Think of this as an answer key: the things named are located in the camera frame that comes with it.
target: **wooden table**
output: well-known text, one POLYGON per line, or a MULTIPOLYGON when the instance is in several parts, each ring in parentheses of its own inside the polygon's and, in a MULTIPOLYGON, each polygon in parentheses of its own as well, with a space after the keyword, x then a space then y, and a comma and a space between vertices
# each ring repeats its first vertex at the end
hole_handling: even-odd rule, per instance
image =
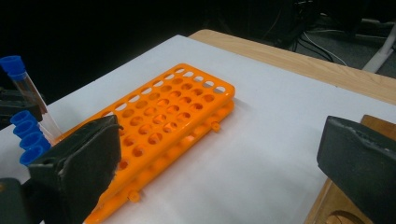
POLYGON ((190 38, 396 105, 396 79, 329 63, 239 37, 201 30, 190 38))

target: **white table surface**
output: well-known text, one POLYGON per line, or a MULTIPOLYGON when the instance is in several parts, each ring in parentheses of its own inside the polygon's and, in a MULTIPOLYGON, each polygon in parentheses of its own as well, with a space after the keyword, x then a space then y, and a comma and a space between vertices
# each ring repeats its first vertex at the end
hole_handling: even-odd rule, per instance
MULTIPOLYGON (((188 63, 235 86, 234 112, 106 223, 303 223, 326 176, 316 161, 327 116, 396 122, 396 105, 183 36, 49 106, 63 131, 188 63)), ((0 177, 29 178, 13 127, 0 131, 0 177)))

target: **blue cap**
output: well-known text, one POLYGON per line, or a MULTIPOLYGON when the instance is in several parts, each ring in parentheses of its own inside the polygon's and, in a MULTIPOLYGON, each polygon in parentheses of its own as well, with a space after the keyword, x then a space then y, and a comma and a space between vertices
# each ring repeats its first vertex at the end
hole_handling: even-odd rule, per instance
POLYGON ((32 163, 32 161, 35 161, 37 158, 43 155, 44 152, 46 152, 46 150, 44 150, 42 146, 32 147, 31 149, 23 152, 20 157, 20 164, 27 166, 32 163))
POLYGON ((15 126, 18 126, 20 123, 22 123, 22 122, 24 122, 26 120, 31 120, 31 121, 37 123, 37 120, 29 112, 29 110, 22 110, 21 112, 18 112, 16 114, 14 114, 9 121, 12 124, 14 124, 15 126))
POLYGON ((20 81, 26 77, 26 69, 19 55, 1 58, 0 65, 12 80, 20 81))
POLYGON ((35 146, 42 146, 45 151, 50 149, 50 142, 44 137, 41 132, 29 133, 20 141, 20 147, 29 150, 35 146))
POLYGON ((14 128, 13 133, 16 134, 20 139, 29 133, 41 132, 37 121, 26 120, 21 122, 14 128))

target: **test tube rack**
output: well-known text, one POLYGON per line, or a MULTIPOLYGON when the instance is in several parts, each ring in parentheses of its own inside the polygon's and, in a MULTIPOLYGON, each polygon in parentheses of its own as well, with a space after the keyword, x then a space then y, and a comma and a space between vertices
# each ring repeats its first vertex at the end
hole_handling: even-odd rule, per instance
POLYGON ((233 111, 234 87, 181 63, 83 121, 117 115, 121 160, 85 223, 99 223, 140 191, 233 111))

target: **cable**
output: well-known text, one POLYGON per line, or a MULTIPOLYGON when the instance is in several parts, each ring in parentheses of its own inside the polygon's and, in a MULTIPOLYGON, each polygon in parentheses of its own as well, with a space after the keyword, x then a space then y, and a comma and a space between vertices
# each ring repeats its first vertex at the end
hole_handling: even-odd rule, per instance
MULTIPOLYGON (((337 33, 343 33, 344 31, 341 30, 318 30, 318 31, 306 31, 307 33, 326 33, 326 32, 337 32, 337 33)), ((377 35, 356 35, 356 36, 362 36, 362 37, 368 37, 368 38, 378 38, 378 39, 386 39, 384 36, 377 36, 377 35)))
POLYGON ((300 40, 302 40, 302 41, 304 41, 305 43, 307 43, 307 44, 309 44, 309 45, 315 47, 316 49, 319 49, 320 51, 322 51, 324 54, 326 54, 326 56, 327 56, 327 57, 326 57, 327 61, 329 61, 329 62, 331 62, 331 63, 334 63, 334 60, 332 59, 332 55, 330 55, 326 50, 323 50, 323 49, 319 48, 318 46, 314 45, 313 43, 304 40, 301 36, 300 36, 300 40))
POLYGON ((285 6, 285 3, 286 3, 286 0, 283 1, 283 4, 282 4, 282 6, 280 7, 279 12, 277 13, 277 16, 276 16, 276 18, 275 18, 274 23, 273 23, 273 24, 271 25, 271 27, 267 30, 267 32, 265 32, 265 34, 262 36, 262 39, 264 39, 265 37, 267 37, 267 35, 268 35, 268 34, 271 32, 271 30, 275 27, 277 21, 279 21, 280 14, 282 14, 282 9, 283 9, 283 6, 285 6))
POLYGON ((321 54, 320 52, 315 51, 314 49, 311 49, 311 48, 305 46, 305 45, 302 44, 298 39, 296 39, 296 42, 297 42, 299 45, 301 45, 303 48, 308 49, 308 50, 311 50, 312 52, 314 52, 314 53, 320 55, 321 57, 323 57, 323 58, 326 59, 327 61, 331 62, 331 60, 330 60, 328 57, 326 57, 325 55, 321 54))
POLYGON ((330 53, 332 56, 334 56, 335 58, 337 58, 340 62, 342 62, 345 66, 347 66, 347 64, 346 64, 346 62, 344 62, 344 60, 340 59, 337 55, 331 53, 330 51, 324 49, 323 47, 317 45, 314 41, 312 41, 312 40, 309 38, 309 36, 306 34, 306 32, 304 32, 304 35, 305 35, 305 37, 306 37, 309 41, 311 41, 312 44, 316 45, 318 48, 321 48, 321 49, 327 51, 327 52, 330 53))
POLYGON ((293 52, 297 51, 297 44, 298 44, 298 39, 296 39, 296 40, 294 41, 293 49, 292 49, 293 52))
POLYGON ((294 3, 294 4, 296 4, 296 5, 302 5, 302 4, 313 3, 313 2, 314 2, 314 1, 311 0, 311 1, 296 2, 296 3, 294 3))

